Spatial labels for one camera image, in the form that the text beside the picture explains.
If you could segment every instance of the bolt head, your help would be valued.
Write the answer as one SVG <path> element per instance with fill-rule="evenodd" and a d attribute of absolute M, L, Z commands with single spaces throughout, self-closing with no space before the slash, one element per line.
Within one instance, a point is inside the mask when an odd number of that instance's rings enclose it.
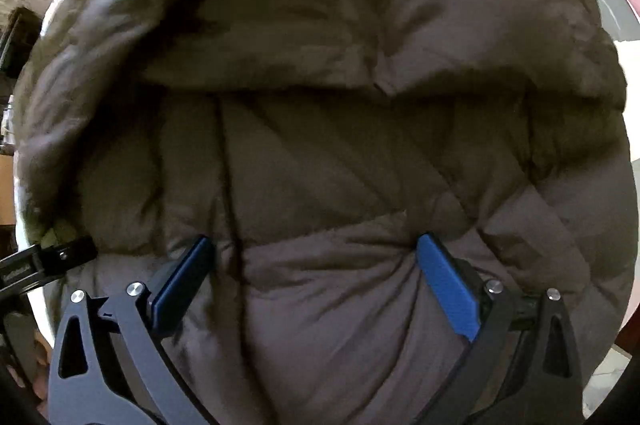
<path fill-rule="evenodd" d="M 71 302 L 73 302 L 73 304 L 78 304 L 78 302 L 82 302 L 83 299 L 84 299 L 84 291 L 76 290 L 73 293 L 71 293 Z"/>
<path fill-rule="evenodd" d="M 499 280 L 491 279 L 486 283 L 486 289 L 487 291 L 489 291 L 489 293 L 497 295 L 498 293 L 502 293 L 502 290 L 504 290 L 504 286 Z"/>
<path fill-rule="evenodd" d="M 553 300 L 554 302 L 557 302 L 562 298 L 560 292 L 556 288 L 549 288 L 546 291 L 546 296 L 549 297 L 549 300 Z"/>
<path fill-rule="evenodd" d="M 137 297 L 145 290 L 145 285 L 142 282 L 132 282 L 127 286 L 127 295 L 131 297 Z"/>

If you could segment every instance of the cardboard box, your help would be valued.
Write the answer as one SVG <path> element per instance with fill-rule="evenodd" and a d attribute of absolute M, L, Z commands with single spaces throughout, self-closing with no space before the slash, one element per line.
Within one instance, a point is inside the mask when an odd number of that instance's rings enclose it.
<path fill-rule="evenodd" d="M 15 225 L 14 158 L 0 155 L 0 225 Z"/>

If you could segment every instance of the brown down jacket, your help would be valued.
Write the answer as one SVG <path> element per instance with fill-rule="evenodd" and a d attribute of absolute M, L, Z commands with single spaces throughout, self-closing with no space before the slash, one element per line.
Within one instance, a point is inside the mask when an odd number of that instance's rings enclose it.
<path fill-rule="evenodd" d="M 636 257 L 625 77 L 596 0 L 66 0 L 18 82 L 17 199 L 145 281 L 218 268 L 166 349 L 223 425 L 409 423 L 462 353 L 415 243 L 559 289 L 586 380 Z"/>

